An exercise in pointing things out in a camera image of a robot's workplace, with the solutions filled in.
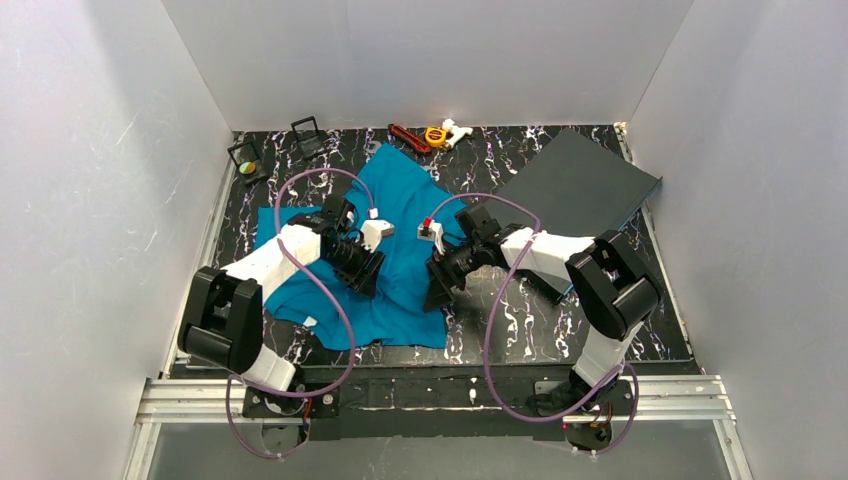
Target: gray wall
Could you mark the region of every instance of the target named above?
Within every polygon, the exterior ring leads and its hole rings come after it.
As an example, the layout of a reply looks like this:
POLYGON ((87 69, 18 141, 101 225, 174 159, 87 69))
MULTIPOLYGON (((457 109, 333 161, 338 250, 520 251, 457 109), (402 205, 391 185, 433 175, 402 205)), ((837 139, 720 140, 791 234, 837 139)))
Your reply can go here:
POLYGON ((759 478, 846 478, 848 3, 697 0, 630 125, 759 478))
POLYGON ((164 0, 236 130, 629 120, 692 0, 164 0))
POLYGON ((3 478, 120 478, 231 140, 156 0, 0 6, 3 478))

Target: purple cable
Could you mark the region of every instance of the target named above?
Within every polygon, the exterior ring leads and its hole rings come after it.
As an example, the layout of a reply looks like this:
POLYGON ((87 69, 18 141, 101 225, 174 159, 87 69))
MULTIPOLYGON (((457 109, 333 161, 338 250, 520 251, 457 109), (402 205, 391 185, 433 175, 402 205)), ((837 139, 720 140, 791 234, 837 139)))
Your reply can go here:
MULTIPOLYGON (((277 198, 274 200, 274 229, 275 229, 275 231, 277 232, 278 235, 279 235, 280 231, 282 230, 282 226, 280 224, 280 199, 283 196, 283 192, 285 192, 286 189, 288 189, 288 187, 291 184, 293 184, 295 181, 297 181, 297 180, 299 180, 299 179, 301 179, 305 176, 312 175, 313 173, 319 173, 319 172, 341 173, 341 174, 347 175, 348 177, 352 178, 353 180, 359 182, 359 184, 362 185, 362 188, 365 190, 365 194, 368 196, 368 204, 370 205, 369 208, 374 208, 374 197, 371 196, 371 191, 368 189, 368 186, 365 185, 365 182, 363 182, 356 175, 354 175, 350 172, 346 172, 344 170, 338 169, 338 168, 330 168, 330 167, 315 168, 315 169, 312 169, 312 170, 307 170, 305 172, 298 173, 297 175, 294 175, 291 178, 289 178, 288 180, 286 180, 286 183, 284 183, 283 186, 280 187, 279 191, 277 192, 277 198)), ((289 398, 317 397, 319 395, 323 395, 325 393, 328 393, 328 392, 335 390, 342 383, 344 383, 344 381, 347 380, 347 377, 350 376, 350 372, 353 370, 354 363, 356 362, 356 355, 355 355, 355 353, 356 353, 356 340, 353 336, 353 326, 351 326, 350 319, 347 318, 347 314, 345 313, 344 308, 342 308, 338 299, 335 297, 335 295, 333 295, 333 293, 330 291, 330 289, 327 288, 327 285, 325 285, 324 282, 322 282, 320 278, 315 276, 314 273, 312 273, 311 271, 309 271, 308 268, 306 268, 306 265, 300 263, 294 257, 294 255, 291 254, 291 252, 286 250, 286 247, 283 244, 283 241, 279 238, 277 238, 277 245, 280 246, 280 252, 282 252, 283 256, 286 257, 290 262, 292 262, 292 265, 294 265, 298 270, 305 273, 306 276, 309 277, 310 280, 312 280, 312 283, 314 283, 315 286, 317 286, 318 289, 320 289, 321 292, 323 292, 324 295, 327 296, 327 298, 330 300, 330 303, 333 304, 333 307, 336 308, 336 311, 339 313, 339 318, 341 318, 342 323, 344 324, 345 330, 347 330, 348 340, 350 340, 350 359, 348 360, 347 368, 345 368, 344 372, 342 372, 341 376, 339 376, 339 378, 336 379, 335 382, 331 383, 330 385, 327 385, 324 388, 320 388, 318 390, 313 390, 311 392, 286 392, 286 391, 282 391, 282 390, 276 390, 276 389, 273 389, 273 388, 270 388, 270 387, 266 387, 264 385, 259 385, 259 384, 254 383, 254 382, 247 381, 243 378, 238 377, 237 375, 230 375, 229 378, 227 378, 227 392, 226 392, 226 395, 224 397, 224 403, 225 403, 225 406, 226 406, 226 409, 227 409, 227 423, 229 423, 229 425, 230 425, 230 430, 232 430, 233 435, 235 435, 235 437, 236 437, 236 440, 238 440, 238 442, 241 444, 242 447, 244 447, 245 450, 256 455, 257 457, 267 458, 267 459, 284 458, 288 455, 291 455, 292 453, 297 451, 300 447, 302 447, 306 443, 306 441, 295 446, 294 448, 292 448, 288 452, 275 453, 275 454, 262 453, 262 452, 259 452, 256 449, 254 449, 250 445, 248 445, 247 442, 244 440, 244 438, 242 438, 242 436, 239 434, 238 430, 236 429, 235 423, 233 422, 233 414, 230 411, 230 388, 232 386, 233 380, 238 379, 244 385, 248 385, 248 386, 251 386, 251 387, 256 388, 258 390, 261 390, 263 392, 267 392, 267 393, 270 393, 272 395, 277 395, 277 396, 281 396, 281 397, 289 397, 289 398)))
MULTIPOLYGON (((500 289, 498 290, 498 294, 495 295, 494 305, 492 305, 492 309, 489 312, 489 317, 488 317, 488 320, 486 322, 486 332, 483 336, 483 372, 485 373, 485 376, 486 376, 486 386, 489 388, 489 393, 492 395, 492 398, 494 398, 495 402, 498 404, 498 406, 501 407, 501 410, 503 410, 504 412, 506 412, 507 414, 509 414, 513 418, 516 418, 518 420, 523 420, 523 421, 529 422, 529 423, 546 423, 546 422, 553 422, 553 421, 556 421, 556 420, 560 420, 560 419, 562 419, 562 417, 564 417, 566 415, 570 415, 570 414, 574 413, 575 411, 577 411, 584 403, 586 403, 593 395, 595 395, 595 393, 597 393, 598 390, 600 390, 604 385, 606 385, 606 383, 609 380, 611 380, 614 376, 616 376, 619 373, 619 371, 620 371, 619 369, 621 368, 621 366, 616 365, 615 367, 610 369, 610 371, 607 372, 606 375, 604 375, 603 378, 601 378, 601 380, 594 387, 592 387, 591 390, 589 390, 589 393, 584 395, 583 398, 581 398, 580 400, 577 401, 577 403, 575 403, 574 405, 572 405, 571 407, 565 409, 564 411, 562 411, 560 413, 550 415, 550 416, 547 416, 547 417, 529 417, 527 415, 522 415, 522 414, 516 412, 515 410, 513 410, 512 408, 510 408, 506 404, 506 402, 504 402, 501 399, 500 395, 498 395, 498 392, 495 390, 495 384, 492 381, 492 366, 491 366, 491 360, 489 359, 489 350, 490 350, 490 347, 491 347, 492 331, 494 330, 493 327, 495 325, 495 315, 497 314, 497 306, 498 306, 498 304, 500 304, 501 299, 503 298, 504 294, 506 293, 506 288, 509 285, 509 281, 512 280, 513 276, 515 276, 515 272, 516 272, 516 270, 518 270, 518 266, 521 265, 521 260, 524 259, 524 256, 527 255, 527 252, 530 251, 530 247, 533 246, 533 242, 536 240, 536 234, 538 234, 542 230, 542 221, 533 212, 527 210, 526 208, 522 207, 521 205, 518 205, 517 203, 512 202, 510 200, 507 200, 505 198, 501 198, 501 197, 498 197, 496 195, 492 195, 492 194, 488 194, 488 193, 460 193, 458 195, 454 195, 454 196, 448 198, 447 200, 445 200, 444 202, 440 203, 439 206, 437 206, 435 208, 435 210, 433 210, 433 213, 430 214, 430 218, 435 218, 436 213, 438 213, 438 211, 441 210, 442 207, 444 207, 448 203, 452 202, 453 200, 457 200, 457 199, 460 199, 460 198, 467 198, 467 197, 488 198, 488 199, 491 199, 491 200, 501 202, 501 203, 508 205, 512 208, 515 208, 516 210, 518 210, 518 211, 524 213, 525 215, 529 216, 530 218, 533 219, 533 222, 534 222, 533 235, 530 237, 530 240, 524 245, 524 248, 522 248, 521 251, 518 253, 518 256, 515 258, 515 261, 513 262, 512 267, 510 267, 509 271, 507 272, 506 278, 504 278, 504 281, 501 284, 500 289)), ((636 383, 636 371, 633 370, 633 367, 629 366, 629 364, 627 364, 627 363, 625 363, 625 366, 629 367, 630 371, 633 373, 633 381, 634 381, 634 385, 636 386, 636 391, 635 391, 635 395, 634 395, 634 407, 633 407, 633 411, 631 412, 631 420, 628 422, 628 425, 622 431, 622 435, 620 435, 614 443, 611 443, 610 446, 606 447, 603 451, 609 451, 609 449, 611 447, 618 445, 618 443, 621 441, 621 438, 623 438, 624 434, 626 434, 630 430, 630 424, 632 424, 632 418, 635 416, 635 412, 636 412, 636 404, 639 401, 639 388, 638 388, 638 384, 636 383)))

